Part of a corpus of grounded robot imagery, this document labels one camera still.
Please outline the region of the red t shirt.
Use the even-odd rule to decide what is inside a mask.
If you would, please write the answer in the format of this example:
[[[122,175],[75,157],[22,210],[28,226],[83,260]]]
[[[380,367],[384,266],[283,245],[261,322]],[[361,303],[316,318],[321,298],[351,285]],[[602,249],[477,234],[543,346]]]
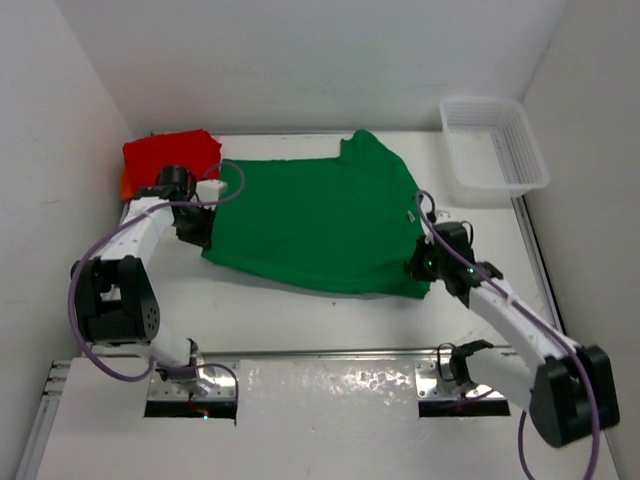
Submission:
[[[154,185],[166,166],[184,167],[200,180],[211,166],[221,161],[221,148],[203,129],[152,135],[123,145],[123,170],[127,170],[135,192]]]

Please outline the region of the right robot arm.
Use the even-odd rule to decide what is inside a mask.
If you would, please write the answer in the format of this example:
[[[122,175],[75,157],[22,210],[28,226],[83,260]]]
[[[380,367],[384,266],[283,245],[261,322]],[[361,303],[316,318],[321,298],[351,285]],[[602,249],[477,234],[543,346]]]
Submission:
[[[526,412],[540,437],[555,448],[619,424],[609,356],[550,327],[491,263],[466,265],[432,236],[422,235],[405,271],[414,280],[443,282],[511,347],[501,352],[486,340],[455,346],[438,375],[446,392],[462,394],[478,384],[497,390]]]

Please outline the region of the green t shirt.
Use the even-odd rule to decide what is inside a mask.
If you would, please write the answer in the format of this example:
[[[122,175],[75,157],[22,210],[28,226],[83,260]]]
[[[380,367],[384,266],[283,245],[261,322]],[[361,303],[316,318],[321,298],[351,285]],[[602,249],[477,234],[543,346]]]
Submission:
[[[227,159],[219,178],[238,196],[217,207],[205,260],[326,293],[429,292],[404,270],[424,233],[418,186],[372,133],[341,140],[335,157]]]

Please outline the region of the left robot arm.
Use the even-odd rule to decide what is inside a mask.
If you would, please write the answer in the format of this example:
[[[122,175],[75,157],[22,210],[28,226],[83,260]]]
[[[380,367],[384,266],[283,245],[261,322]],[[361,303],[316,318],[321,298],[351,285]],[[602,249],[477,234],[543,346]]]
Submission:
[[[212,245],[225,182],[167,166],[154,184],[137,189],[118,227],[98,240],[71,270],[67,309],[72,333],[86,357],[109,377],[128,383],[157,372],[184,388],[195,387],[205,365],[197,343],[162,322],[147,265],[168,230],[204,250]],[[94,347],[118,347],[147,362],[137,375],[120,373]]]

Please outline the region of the orange t shirt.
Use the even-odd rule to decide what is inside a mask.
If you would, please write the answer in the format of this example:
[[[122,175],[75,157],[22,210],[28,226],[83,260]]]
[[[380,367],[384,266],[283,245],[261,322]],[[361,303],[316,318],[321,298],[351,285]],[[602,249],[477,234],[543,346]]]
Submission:
[[[124,169],[120,177],[120,200],[123,203],[129,202],[134,195],[135,190],[131,184],[127,170]]]

